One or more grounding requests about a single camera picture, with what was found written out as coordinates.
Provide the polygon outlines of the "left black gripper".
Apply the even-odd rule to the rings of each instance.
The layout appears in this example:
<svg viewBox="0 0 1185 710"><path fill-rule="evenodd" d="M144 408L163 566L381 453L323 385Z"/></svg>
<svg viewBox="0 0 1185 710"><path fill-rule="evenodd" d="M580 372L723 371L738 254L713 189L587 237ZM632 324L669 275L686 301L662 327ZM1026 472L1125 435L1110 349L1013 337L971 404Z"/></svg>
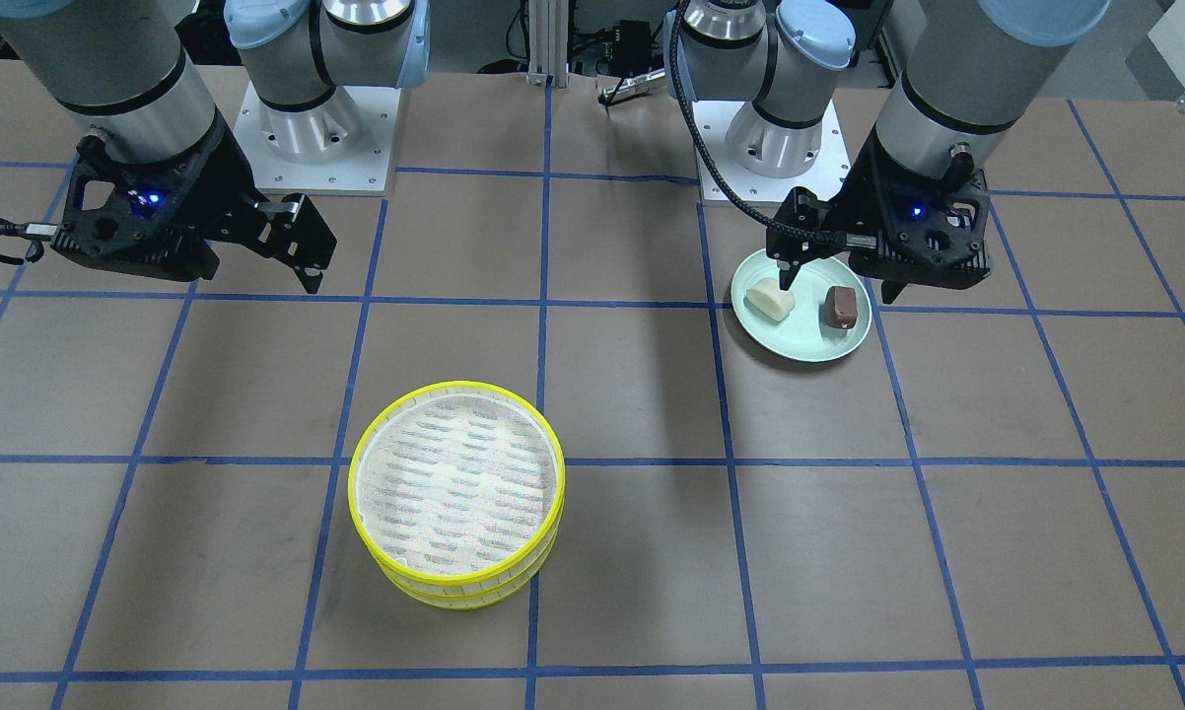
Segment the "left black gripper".
<svg viewBox="0 0 1185 710"><path fill-rule="evenodd" d="M792 188L767 229L779 289L792 292L802 266L839 254L860 277L880 280L883 305L893 305L908 286L968 289L989 279L984 171L966 143L943 156L942 175L920 175L872 133L835 197Z"/></svg>

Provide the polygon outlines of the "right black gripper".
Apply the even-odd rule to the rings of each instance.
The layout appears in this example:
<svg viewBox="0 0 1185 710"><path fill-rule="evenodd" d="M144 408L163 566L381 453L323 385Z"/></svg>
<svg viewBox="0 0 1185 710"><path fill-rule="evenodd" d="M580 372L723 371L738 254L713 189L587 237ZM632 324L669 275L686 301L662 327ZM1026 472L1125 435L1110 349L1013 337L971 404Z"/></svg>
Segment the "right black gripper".
<svg viewBox="0 0 1185 710"><path fill-rule="evenodd" d="M211 243L238 244L292 268L318 295L335 235L309 196L260 193L220 115L187 151L150 165L118 164L105 152L114 141L92 127L76 143L55 252L85 268L188 282L214 277Z"/></svg>

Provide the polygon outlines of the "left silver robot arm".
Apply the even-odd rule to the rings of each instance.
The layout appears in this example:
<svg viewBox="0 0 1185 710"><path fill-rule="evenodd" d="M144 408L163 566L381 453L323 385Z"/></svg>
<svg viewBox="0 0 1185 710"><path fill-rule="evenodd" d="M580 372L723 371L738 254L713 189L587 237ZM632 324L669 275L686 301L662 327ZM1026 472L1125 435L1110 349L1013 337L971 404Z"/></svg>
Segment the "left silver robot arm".
<svg viewBox="0 0 1185 710"><path fill-rule="evenodd" d="M984 165L1106 1L925 1L925 28L835 196L795 187L776 215L738 196L710 156L696 101L739 101L739 162L767 175L767 140L812 136L856 49L827 1L679 1L662 23L670 92L702 165L766 229L788 289L803 266L848 255L893 302L908 286L968 289L988 279Z"/></svg>

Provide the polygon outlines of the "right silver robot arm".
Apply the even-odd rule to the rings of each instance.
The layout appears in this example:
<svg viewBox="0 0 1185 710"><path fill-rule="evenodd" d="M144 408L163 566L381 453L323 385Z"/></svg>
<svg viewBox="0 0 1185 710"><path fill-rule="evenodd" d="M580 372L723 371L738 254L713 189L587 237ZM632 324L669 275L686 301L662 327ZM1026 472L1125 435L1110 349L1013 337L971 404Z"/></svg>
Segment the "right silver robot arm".
<svg viewBox="0 0 1185 710"><path fill-rule="evenodd" d="M257 135L292 165L374 137L350 90L419 87L425 1L228 1L228 40L260 100ZM0 262L47 249L96 270L213 279L217 242L320 289L337 238L303 192L269 199L155 1L0 1L0 36L83 127L57 222L0 219Z"/></svg>

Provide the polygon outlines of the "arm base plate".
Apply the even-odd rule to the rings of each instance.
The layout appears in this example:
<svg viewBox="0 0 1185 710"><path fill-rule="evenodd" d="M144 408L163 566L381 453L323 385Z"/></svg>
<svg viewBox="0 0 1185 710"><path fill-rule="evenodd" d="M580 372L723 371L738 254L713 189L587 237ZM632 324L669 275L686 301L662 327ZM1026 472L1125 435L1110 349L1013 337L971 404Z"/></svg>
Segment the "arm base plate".
<svg viewBox="0 0 1185 710"><path fill-rule="evenodd" d="M700 101L692 109L716 169L752 206L776 207L795 187L830 199L848 175L848 149L833 103L818 124L803 129L767 124L744 101Z"/></svg>
<svg viewBox="0 0 1185 710"><path fill-rule="evenodd" d="M264 193L385 197L404 94L337 87L324 105L277 111L249 84L233 136Z"/></svg>

